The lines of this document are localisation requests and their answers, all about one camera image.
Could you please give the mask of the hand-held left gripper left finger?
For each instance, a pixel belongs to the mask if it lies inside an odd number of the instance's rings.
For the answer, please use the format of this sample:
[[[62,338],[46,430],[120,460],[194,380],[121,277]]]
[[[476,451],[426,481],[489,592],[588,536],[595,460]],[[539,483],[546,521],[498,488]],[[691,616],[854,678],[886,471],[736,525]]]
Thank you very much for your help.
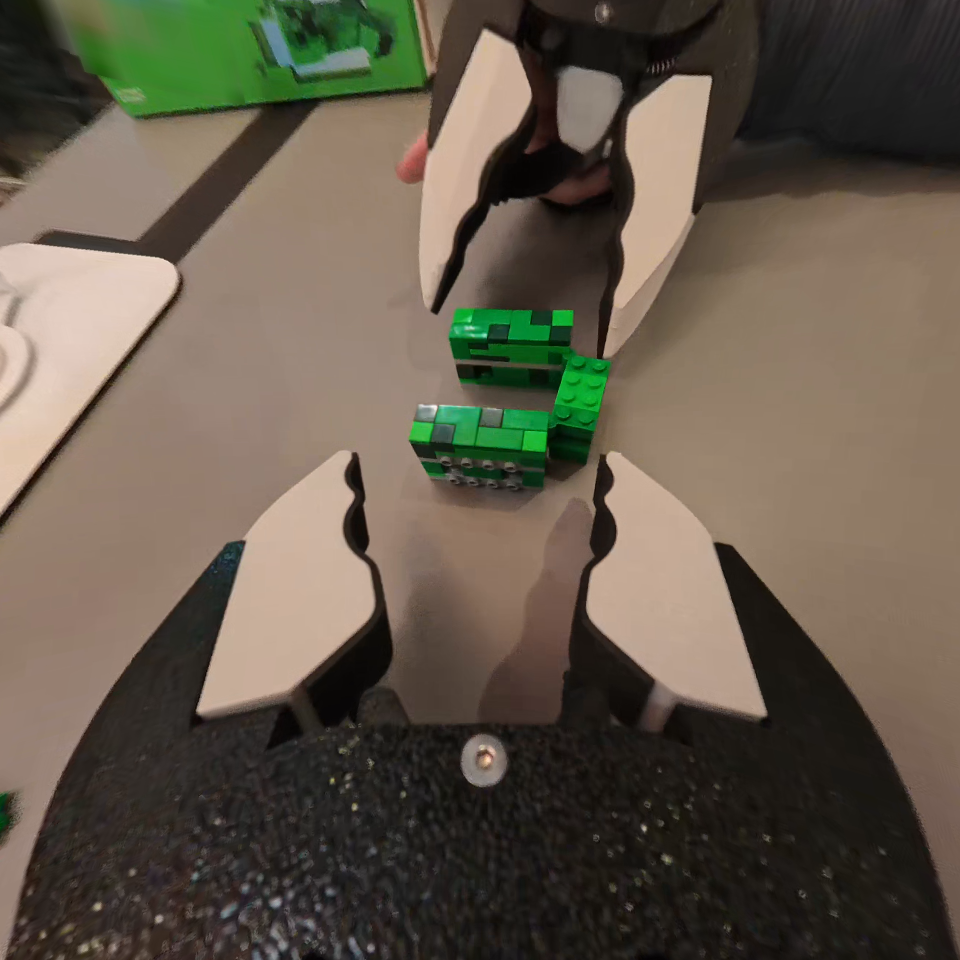
[[[281,707],[303,731],[356,719],[393,654],[359,456],[341,450],[250,527],[197,703],[203,721]]]

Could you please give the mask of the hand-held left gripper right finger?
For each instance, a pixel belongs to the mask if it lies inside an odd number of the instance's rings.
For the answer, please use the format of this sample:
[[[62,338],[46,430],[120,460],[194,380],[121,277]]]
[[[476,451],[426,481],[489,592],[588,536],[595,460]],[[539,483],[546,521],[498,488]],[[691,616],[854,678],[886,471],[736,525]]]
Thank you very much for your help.
[[[679,707],[768,711],[712,535],[620,452],[601,456],[569,641],[573,679],[621,726],[658,734]]]

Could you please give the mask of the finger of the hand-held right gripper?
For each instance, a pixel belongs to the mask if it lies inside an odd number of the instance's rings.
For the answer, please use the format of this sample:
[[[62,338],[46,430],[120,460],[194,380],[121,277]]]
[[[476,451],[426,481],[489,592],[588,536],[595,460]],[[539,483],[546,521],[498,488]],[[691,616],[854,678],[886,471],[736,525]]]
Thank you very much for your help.
[[[440,312],[485,221],[507,165],[533,131],[533,93],[520,50],[480,32],[428,151],[418,268],[424,305]]]
[[[604,359],[654,305],[690,234],[712,87],[708,75],[666,78],[623,120],[610,164],[617,226],[598,335]]]

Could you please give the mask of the green brick build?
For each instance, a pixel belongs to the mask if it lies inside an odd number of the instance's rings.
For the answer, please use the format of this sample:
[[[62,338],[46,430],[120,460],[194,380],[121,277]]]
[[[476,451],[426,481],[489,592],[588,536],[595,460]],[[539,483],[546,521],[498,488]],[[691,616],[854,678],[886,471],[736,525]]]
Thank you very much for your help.
[[[548,467],[588,462],[611,362],[572,344],[571,309],[459,308],[448,342],[463,386],[549,391],[548,410],[420,404],[409,444],[449,486],[539,491]]]

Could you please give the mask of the person's right forearm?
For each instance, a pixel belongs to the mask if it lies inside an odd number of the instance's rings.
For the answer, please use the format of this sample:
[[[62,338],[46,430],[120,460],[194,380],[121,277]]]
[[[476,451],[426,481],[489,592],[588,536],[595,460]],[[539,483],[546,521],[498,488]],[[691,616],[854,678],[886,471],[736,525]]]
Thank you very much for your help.
[[[767,1],[738,137],[957,164],[957,1]]]

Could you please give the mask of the grey desk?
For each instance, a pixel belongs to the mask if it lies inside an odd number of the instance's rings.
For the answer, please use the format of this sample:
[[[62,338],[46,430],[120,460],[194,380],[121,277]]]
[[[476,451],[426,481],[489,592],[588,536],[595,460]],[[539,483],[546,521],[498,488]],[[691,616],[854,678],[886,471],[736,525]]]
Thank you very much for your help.
[[[359,454],[416,725],[555,718],[595,466],[532,497],[426,479],[459,389],[421,302],[414,95],[314,110],[180,263],[181,290],[2,526],[2,953],[26,861],[114,682],[229,541]],[[617,355],[598,447],[734,546],[851,686],[958,931],[958,174],[745,149]]]

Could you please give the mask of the person's right hand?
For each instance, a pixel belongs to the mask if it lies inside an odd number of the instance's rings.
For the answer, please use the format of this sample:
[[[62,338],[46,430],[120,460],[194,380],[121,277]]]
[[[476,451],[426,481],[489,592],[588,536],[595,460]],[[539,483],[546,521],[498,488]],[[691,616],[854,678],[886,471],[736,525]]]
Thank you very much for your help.
[[[549,72],[544,72],[534,60],[526,63],[535,109],[536,126],[526,152],[532,154],[559,139],[556,116],[556,81]],[[395,173],[405,185],[420,183],[425,174],[428,156],[427,132],[423,130],[405,150],[396,164]],[[602,196],[611,189],[611,177],[605,161],[589,169],[571,174],[566,180],[540,195],[540,198],[557,206],[575,207]]]

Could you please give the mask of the green toy box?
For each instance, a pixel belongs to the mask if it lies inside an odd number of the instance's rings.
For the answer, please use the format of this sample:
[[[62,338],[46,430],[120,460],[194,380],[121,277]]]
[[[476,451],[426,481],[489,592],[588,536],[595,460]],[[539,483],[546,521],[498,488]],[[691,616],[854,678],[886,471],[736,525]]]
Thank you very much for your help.
[[[84,69],[133,117],[419,90],[436,65],[425,2],[55,6]]]

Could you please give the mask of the white book stand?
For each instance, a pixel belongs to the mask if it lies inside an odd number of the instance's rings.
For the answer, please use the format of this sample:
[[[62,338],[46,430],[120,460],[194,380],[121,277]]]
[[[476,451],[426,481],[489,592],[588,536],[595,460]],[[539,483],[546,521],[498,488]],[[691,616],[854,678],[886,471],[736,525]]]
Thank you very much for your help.
[[[5,514],[181,285],[167,260],[76,246],[1,250]]]

